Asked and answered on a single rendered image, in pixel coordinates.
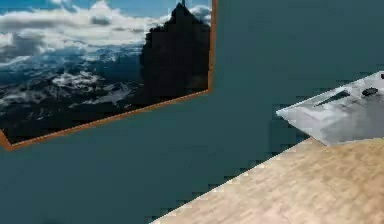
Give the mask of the brown framed mountain picture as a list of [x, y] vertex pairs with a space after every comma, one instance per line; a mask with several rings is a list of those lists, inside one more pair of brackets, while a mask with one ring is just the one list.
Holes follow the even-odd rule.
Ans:
[[212, 86], [217, 0], [161, 16], [89, 8], [0, 13], [0, 147], [15, 150]]

